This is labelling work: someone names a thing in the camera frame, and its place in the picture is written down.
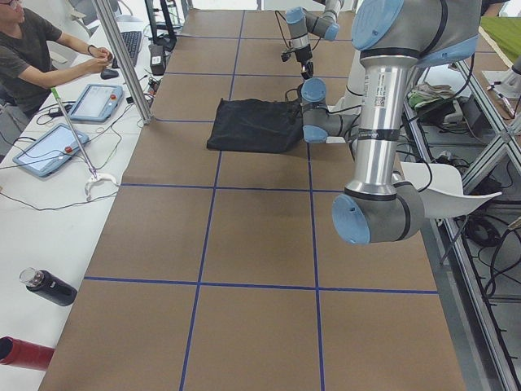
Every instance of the white desk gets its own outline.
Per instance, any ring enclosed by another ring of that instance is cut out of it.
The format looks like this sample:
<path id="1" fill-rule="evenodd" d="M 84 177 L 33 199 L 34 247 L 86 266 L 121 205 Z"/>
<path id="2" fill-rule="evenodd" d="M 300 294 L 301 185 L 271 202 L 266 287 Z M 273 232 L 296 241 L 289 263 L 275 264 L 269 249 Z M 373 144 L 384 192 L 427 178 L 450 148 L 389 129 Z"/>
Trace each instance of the white desk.
<path id="1" fill-rule="evenodd" d="M 142 30 L 143 27 L 144 23 L 120 24 L 121 31 Z M 102 28 L 96 31 L 90 42 L 96 46 L 107 46 Z M 145 69 L 150 70 L 147 45 L 147 39 L 144 38 L 136 65 L 138 78 L 147 74 Z M 75 64 L 87 58 L 86 55 L 79 55 Z M 103 81 L 98 74 L 95 74 L 60 86 L 57 90 L 62 100 L 75 100 L 89 83 L 123 85 L 124 79 L 121 72 L 118 78 L 107 81 Z M 143 79 L 142 86 L 144 87 L 146 83 L 147 79 Z M 129 96 L 126 85 L 123 87 L 125 97 Z M 55 103 L 54 98 L 49 97 L 43 106 L 52 103 Z M 127 103 L 123 100 L 116 113 L 105 124 L 78 125 L 77 128 L 92 139 L 97 135 L 100 127 L 114 121 L 123 113 L 126 106 Z M 62 117 L 56 118 L 49 125 L 37 125 L 36 120 L 33 119 L 22 135 L 37 138 L 60 122 L 65 122 Z M 100 172 L 113 174 L 120 182 L 138 141 L 141 126 L 138 110 L 129 109 L 115 124 L 122 141 L 116 154 L 104 168 L 99 170 Z M 86 145 L 85 149 L 95 166 L 105 162 L 118 139 L 109 130 Z M 26 147 L 27 144 L 18 142 L 16 145 Z M 18 151 L 17 148 L 12 148 L 0 167 L 14 165 L 12 158 Z M 13 198 L 38 208 L 54 208 L 85 201 L 84 185 L 89 177 L 90 172 L 86 164 L 78 158 L 73 158 L 57 173 L 46 179 L 36 178 L 20 168 L 0 169 L 0 186 L 3 187 L 2 192 Z M 92 196 L 93 198 L 105 196 L 114 191 L 116 188 L 112 183 L 101 182 L 93 187 Z M 3 221 L 0 228 L 1 336 L 12 336 L 39 345 L 56 346 L 71 306 L 60 307 L 27 291 L 18 281 L 18 276 L 24 268 L 31 266 L 49 270 L 79 288 L 113 200 L 112 197 L 60 211 L 38 212 L 0 196 L 0 214 Z M 2 365 L 0 366 L 0 389 L 37 390 L 43 376 L 42 371 Z"/>

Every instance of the person's hand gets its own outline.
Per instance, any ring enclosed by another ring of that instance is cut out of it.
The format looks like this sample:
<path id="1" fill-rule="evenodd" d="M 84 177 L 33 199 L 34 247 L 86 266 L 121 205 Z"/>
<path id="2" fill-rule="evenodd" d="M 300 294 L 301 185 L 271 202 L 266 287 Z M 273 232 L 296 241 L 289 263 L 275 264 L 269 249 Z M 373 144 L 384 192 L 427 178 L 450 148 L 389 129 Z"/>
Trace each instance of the person's hand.
<path id="1" fill-rule="evenodd" d="M 81 65 L 85 69 L 85 73 L 100 73 L 106 67 L 108 67 L 109 64 L 110 61 L 107 58 L 97 58 L 89 59 Z"/>
<path id="2" fill-rule="evenodd" d="M 91 47 L 90 52 L 96 59 L 112 60 L 112 53 L 106 47 Z"/>

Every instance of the tablet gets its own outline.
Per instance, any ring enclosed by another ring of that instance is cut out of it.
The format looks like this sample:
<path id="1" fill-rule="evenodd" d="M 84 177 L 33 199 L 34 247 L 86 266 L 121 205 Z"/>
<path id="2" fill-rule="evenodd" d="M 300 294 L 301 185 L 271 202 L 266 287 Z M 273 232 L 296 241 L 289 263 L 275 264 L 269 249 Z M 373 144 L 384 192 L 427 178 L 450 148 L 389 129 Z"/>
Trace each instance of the tablet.
<path id="1" fill-rule="evenodd" d="M 121 86 L 89 84 L 69 112 L 72 121 L 104 122 L 123 98 Z"/>
<path id="2" fill-rule="evenodd" d="M 89 136 L 78 132 L 82 144 Z M 43 178 L 59 169 L 79 150 L 74 135 L 65 124 L 59 124 L 13 158 L 21 169 Z"/>

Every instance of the black bottle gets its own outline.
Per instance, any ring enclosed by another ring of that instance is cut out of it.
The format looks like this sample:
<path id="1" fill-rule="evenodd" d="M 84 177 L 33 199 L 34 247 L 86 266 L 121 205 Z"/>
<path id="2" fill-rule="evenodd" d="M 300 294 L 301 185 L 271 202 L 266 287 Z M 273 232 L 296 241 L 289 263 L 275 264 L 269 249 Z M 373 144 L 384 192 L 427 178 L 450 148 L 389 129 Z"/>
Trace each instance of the black bottle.
<path id="1" fill-rule="evenodd" d="M 47 270 L 34 270 L 29 267 L 20 273 L 20 281 L 30 292 L 61 306 L 71 305 L 76 298 L 77 290 Z"/>

